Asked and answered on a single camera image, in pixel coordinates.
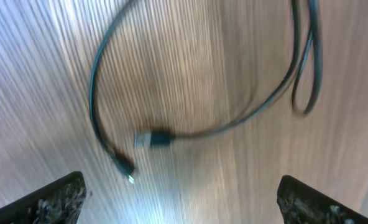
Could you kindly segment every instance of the metal usb connector tip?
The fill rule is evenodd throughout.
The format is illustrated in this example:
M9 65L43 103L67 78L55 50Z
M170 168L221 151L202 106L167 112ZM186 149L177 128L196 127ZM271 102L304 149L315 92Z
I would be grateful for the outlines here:
M150 131L136 132L134 135L134 147L149 147L151 145Z

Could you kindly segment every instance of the wooden surface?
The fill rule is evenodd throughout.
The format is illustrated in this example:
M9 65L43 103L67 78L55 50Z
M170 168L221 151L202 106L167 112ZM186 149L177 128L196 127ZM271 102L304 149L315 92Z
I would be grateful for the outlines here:
M108 45L98 94L106 132L139 168L135 185L88 118L94 55L122 4L0 1L0 207L80 170L93 196L79 223L282 223L284 174L360 209L368 0L320 2L324 80L309 117L291 114L287 93L232 131L154 151L133 149L137 128L201 131L235 117L255 91L260 103L286 72L292 26L288 1L139 0Z

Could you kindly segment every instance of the usb cable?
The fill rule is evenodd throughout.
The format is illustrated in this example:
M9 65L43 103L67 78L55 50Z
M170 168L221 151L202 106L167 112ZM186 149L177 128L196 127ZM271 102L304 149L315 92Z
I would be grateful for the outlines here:
M123 6L123 8L118 12L117 16L113 20L112 24L109 26L108 30L104 35L104 40L102 41L99 50L96 54L96 58L94 60L93 68L91 70L90 75L90 87L89 87L89 108L90 108L90 120L93 125L94 133L100 142L103 149L111 156L114 161L116 167L128 177L130 182L134 182L133 175L136 172L136 168L133 163L122 153L117 151L113 146L113 143L109 141L106 135L101 131L100 125L98 123L98 115L96 113L96 104L95 104L95 92L96 92L96 76L99 66L99 61L101 60L101 56L104 52L104 49L108 43L108 40L115 30L116 26L122 21L122 18L125 16L127 11L132 7L136 0L128 0L128 2ZM319 14L318 14L318 0L308 0L308 13L310 17L310 26L308 29L307 40L303 49L303 53L300 59L300 0L290 0L291 1L291 11L293 17L293 53L292 53L292 61L290 62L289 68L283 80L280 82L279 86L273 90L273 92L255 109L251 110L245 116L234 119L231 122L206 131L202 131L199 133L174 133L171 130L164 129L151 129L151 130L142 130L135 133L134 136L134 146L135 147L161 147L161 146L169 146L172 142L179 140L187 140L187 139L199 139L199 138L207 138L210 136L214 136L216 134L221 134L229 129L235 128L236 126L246 122L251 117L259 114L261 111L265 110L273 103L275 103L289 88L289 86L293 83L292 90L292 110L293 113L297 116L306 116L308 115L314 108L314 105L318 99L318 95L321 88L322 82L322 68L323 68L323 60L322 60L322 43L321 43L321 34L320 34L320 22L319 22ZM313 48L313 86L311 90L310 100L306 105L306 108L301 110L298 108L296 104L296 94L298 84L303 73L304 67L306 65L306 61L308 55L310 54L310 50Z

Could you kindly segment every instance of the black object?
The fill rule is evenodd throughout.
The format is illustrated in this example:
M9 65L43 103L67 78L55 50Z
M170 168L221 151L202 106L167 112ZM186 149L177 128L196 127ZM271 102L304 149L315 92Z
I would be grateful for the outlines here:
M81 172L72 172L0 208L0 224L76 223L86 185Z
M289 175L282 177L277 203L285 224L368 224L368 218Z
M123 17L126 15L127 11L130 7L135 3L136 0L128 0L128 2L123 6L123 8L118 12L117 16L114 18L112 24L108 27L104 35L104 39L98 49L96 54L93 68L91 69L90 74L90 86L89 86L89 108L90 108L90 120L93 125L94 133L102 145L103 149L109 153L114 160L115 164L117 164L117 168L122 171L122 173L129 177L129 180L133 180L132 174L135 172L135 168L131 162L128 162L128 158L125 157L123 154L119 154L116 156L116 153L111 153L111 151L116 151L114 144L109 141L109 139L103 134L100 128L100 124L98 121L98 115L96 114L96 76L98 71L99 62L103 55L104 49L108 43L108 40L115 30L116 26L122 21ZM143 138L141 136L141 141L136 141L140 143L141 146L166 146L174 142L176 139L197 139L197 138L205 138L208 136L212 136L215 134L223 133L229 129L235 128L236 126L244 123L249 118L255 116L256 114L260 113L262 110L266 109L268 106L272 105L280 96L287 90L289 85L293 85L292 91L292 109L296 115L306 116L308 115L318 99L318 95L320 92L321 82L322 82L322 43L321 43L321 34L320 34L320 24L318 20L318 0L308 0L308 9L310 15L310 27L308 32L308 39L306 41L303 56L300 60L300 64L296 70L296 66L298 64L298 60L300 58L300 42L301 42L301 34L300 34L300 9L299 9L299 1L300 0L291 0L292 5L292 14L293 14L293 54L292 54L292 61L290 62L289 69L284 76L283 80L280 82L279 86L255 109L250 111L247 115L243 117L239 117L238 119L234 119L233 121L225 124L224 126L217 127L214 129L210 129L207 131L202 131L198 133L184 133L179 134L175 133L172 134L171 131L166 132L158 132L158 130L151 129L147 131L151 133L149 139L157 139L157 141L144 141L147 138ZM314 79L313 79L313 88L311 91L310 100L304 110L299 110L296 105L296 93L299 80L301 78L303 69L306 64L306 60L308 54L311 49L311 44L313 47L313 56L314 56Z

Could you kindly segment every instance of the cord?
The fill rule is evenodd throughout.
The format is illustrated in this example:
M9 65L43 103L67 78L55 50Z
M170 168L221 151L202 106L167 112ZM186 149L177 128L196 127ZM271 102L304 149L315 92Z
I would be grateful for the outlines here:
M90 75L90 87L89 87L89 108L90 108L90 120L93 125L94 133L100 142L100 145L103 149L111 155L113 161L117 168L124 174L129 177L131 182L133 181L133 173L135 172L134 165L132 162L123 154L119 153L113 144L109 141L106 135L101 131L100 125L98 123L98 116L96 113L96 104L95 104L95 94L96 94L96 76L99 66L99 61L101 60L101 56L104 52L104 49L108 43L108 40L115 30L116 26L122 21L122 18L126 15L129 8L133 5L136 0L128 0L128 2L123 6L123 8L118 12L117 16L114 18L112 24L109 26L108 30L104 35L104 40L102 41L99 50L96 54L96 58L94 60L93 68L91 70ZM300 34L300 9L299 9L299 0L291 0L291 11L293 16L293 53L292 60L290 62L289 68L283 80L280 82L278 87L255 109L250 111L247 115L235 119L224 126L210 129L207 131L202 131L199 133L193 134L180 134L180 133L172 133L171 131L155 129L150 131L140 131L135 135L134 145L137 146L168 146L174 140L181 139L198 139L198 138L206 138L209 136L214 136L216 134L221 134L229 129L235 128L236 126L246 122L251 117L259 114L261 111L265 110L267 107L271 106L275 103L288 89L288 87L294 82L293 90L292 90L292 110L295 115L298 116L306 116L308 115L314 108L314 105L318 99L318 95L321 88L322 81L322 47L321 47L321 39L320 39L320 25L318 20L318 0L308 0L308 9L310 15L310 27L308 30L307 40L305 47L303 49L303 54L301 56L301 60L299 66L296 69L296 65L300 58L300 42L301 42L301 34ZM296 94L298 84L303 73L303 70L306 65L306 61L308 55L310 54L311 46L313 48L313 57L314 57L314 74L313 74L313 87L311 90L310 100L305 109L298 109L296 104Z

